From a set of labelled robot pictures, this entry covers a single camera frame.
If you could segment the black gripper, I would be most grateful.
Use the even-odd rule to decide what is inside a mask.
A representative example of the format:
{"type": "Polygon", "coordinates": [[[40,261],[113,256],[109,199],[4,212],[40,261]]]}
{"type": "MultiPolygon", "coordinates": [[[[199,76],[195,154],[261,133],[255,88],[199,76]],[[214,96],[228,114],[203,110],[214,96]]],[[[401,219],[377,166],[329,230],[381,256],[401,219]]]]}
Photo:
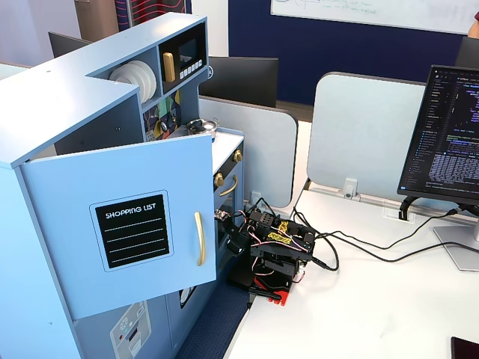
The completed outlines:
{"type": "Polygon", "coordinates": [[[240,224],[236,224],[236,220],[228,219],[228,235],[229,240],[226,243],[226,248],[233,254],[234,257],[239,256],[244,250],[245,246],[251,244],[250,235],[247,232],[248,220],[241,220],[240,224]]]}

